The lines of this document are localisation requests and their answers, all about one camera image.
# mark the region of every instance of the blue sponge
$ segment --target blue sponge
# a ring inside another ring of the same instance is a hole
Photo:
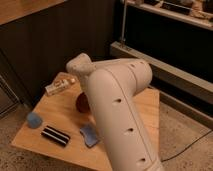
[[[38,128],[42,124],[42,118],[37,113],[30,112],[27,115],[27,123],[30,128]]]
[[[90,124],[85,125],[80,129],[80,133],[84,136],[84,141],[87,147],[91,148],[99,142],[95,130]]]

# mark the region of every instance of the wooden table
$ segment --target wooden table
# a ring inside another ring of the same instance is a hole
[[[66,73],[59,73],[56,80],[72,77]],[[91,149],[84,144],[79,129],[92,122],[91,114],[81,114],[75,108],[75,101],[80,94],[79,83],[53,96],[46,94],[34,109],[43,118],[42,126],[30,129],[25,122],[14,138],[12,145],[29,151],[61,159],[73,164],[94,170],[111,170],[110,163],[102,142]],[[154,147],[158,150],[159,138],[159,92],[146,89],[134,98],[141,118],[148,129]],[[52,126],[71,136],[69,144],[63,148],[43,138],[41,131],[46,125]]]

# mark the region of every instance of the wall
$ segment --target wall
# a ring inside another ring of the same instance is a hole
[[[0,26],[0,57],[6,58],[31,104],[79,53],[93,60],[108,58],[114,4],[115,0],[67,1]]]

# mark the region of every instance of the screw hole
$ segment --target screw hole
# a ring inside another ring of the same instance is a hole
[[[126,131],[125,131],[125,135],[129,135],[129,134],[131,134],[132,132],[134,131],[134,129],[133,128],[129,128],[129,129],[127,129]]]
[[[135,68],[135,65],[134,65],[134,64],[130,64],[130,66],[133,67],[133,68]]]
[[[137,166],[141,166],[141,165],[143,165],[144,164],[144,162],[146,161],[146,159],[145,158],[141,158],[140,160],[138,160],[137,161]]]
[[[122,101],[121,99],[116,99],[116,100],[113,101],[112,104],[117,105],[117,104],[121,103],[121,101]]]

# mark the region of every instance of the black cable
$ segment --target black cable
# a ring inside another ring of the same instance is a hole
[[[168,160],[171,160],[177,156],[179,156],[180,154],[182,154],[183,152],[185,152],[186,150],[188,150],[192,145],[194,145],[196,142],[198,142],[199,140],[201,140],[202,138],[204,138],[205,136],[207,136],[208,134],[210,134],[213,130],[208,131],[207,133],[205,133],[204,135],[202,135],[200,138],[196,139],[195,141],[193,141],[191,144],[189,144],[188,146],[186,146],[182,151],[180,151],[179,153],[175,154],[172,157],[169,157],[167,159],[162,159],[161,162],[166,162]]]

